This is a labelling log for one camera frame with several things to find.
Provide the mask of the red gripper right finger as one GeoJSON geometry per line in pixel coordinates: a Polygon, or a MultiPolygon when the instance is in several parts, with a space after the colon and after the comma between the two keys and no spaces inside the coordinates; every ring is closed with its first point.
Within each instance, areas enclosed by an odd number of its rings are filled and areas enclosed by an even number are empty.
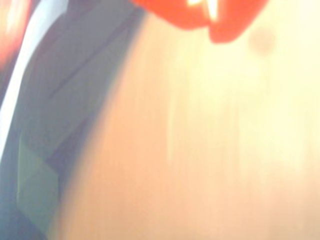
{"type": "Polygon", "coordinates": [[[219,0],[217,17],[209,24],[209,37],[215,44],[236,40],[256,19],[267,0],[219,0]]]}

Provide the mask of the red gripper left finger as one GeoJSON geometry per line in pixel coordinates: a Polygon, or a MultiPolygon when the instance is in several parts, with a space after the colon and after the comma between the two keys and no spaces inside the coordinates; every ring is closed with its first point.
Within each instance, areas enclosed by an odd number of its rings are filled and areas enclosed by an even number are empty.
{"type": "Polygon", "coordinates": [[[203,28],[209,23],[203,0],[133,0],[132,3],[183,30],[203,28]]]}

